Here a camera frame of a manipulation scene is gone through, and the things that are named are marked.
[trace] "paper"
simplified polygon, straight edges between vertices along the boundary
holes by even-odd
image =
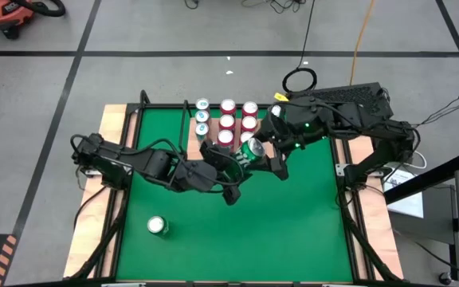
[[[383,190],[387,192],[389,189],[396,187],[397,185],[404,183],[413,177],[414,175],[409,172],[397,170],[383,184]],[[415,216],[417,218],[424,218],[424,211],[422,209],[422,193],[419,192],[400,201],[391,203],[387,206],[387,209],[401,214]]]

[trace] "shop vacuum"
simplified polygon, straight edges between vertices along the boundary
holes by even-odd
[[[57,10],[50,10],[42,2],[31,0],[0,0],[0,30],[8,39],[19,37],[19,28],[31,21],[34,13],[48,17],[61,17],[65,15],[65,5],[61,0],[51,0]]]

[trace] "green mat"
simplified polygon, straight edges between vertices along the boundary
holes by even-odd
[[[158,138],[177,143],[181,119],[181,109],[145,110],[139,147]],[[294,151],[288,169],[284,182],[254,172],[233,206],[221,195],[174,193],[135,175],[117,280],[350,282],[330,142]],[[154,215],[168,221],[166,238],[148,232]]]

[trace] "gray floor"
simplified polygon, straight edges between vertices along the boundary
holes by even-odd
[[[0,51],[76,51],[95,0],[64,1],[68,16],[36,17],[16,41],[0,33]],[[267,5],[243,8],[239,0],[201,0],[197,10],[188,10],[181,0],[101,0],[85,50],[299,51],[310,3],[296,14],[279,15]],[[307,50],[352,51],[368,3],[316,1]],[[459,1],[445,4],[459,33]],[[434,0],[377,1],[361,50],[458,51]],[[213,102],[231,97],[268,103],[298,61],[226,55],[82,57],[6,284],[61,279],[81,198],[69,137],[97,131],[106,104],[136,102],[142,88],[155,103],[201,96]],[[304,61],[317,71],[318,88],[347,85],[350,57]],[[72,63],[73,57],[0,57],[0,233],[14,228]],[[292,88],[303,88],[307,81],[299,75]],[[459,58],[359,58],[354,83],[372,81],[389,89],[395,119],[420,122],[459,95]],[[428,169],[459,155],[459,111],[419,131],[418,150]],[[437,275],[447,268],[404,238],[396,240],[406,278],[437,284]],[[447,246],[418,240],[449,256]]]

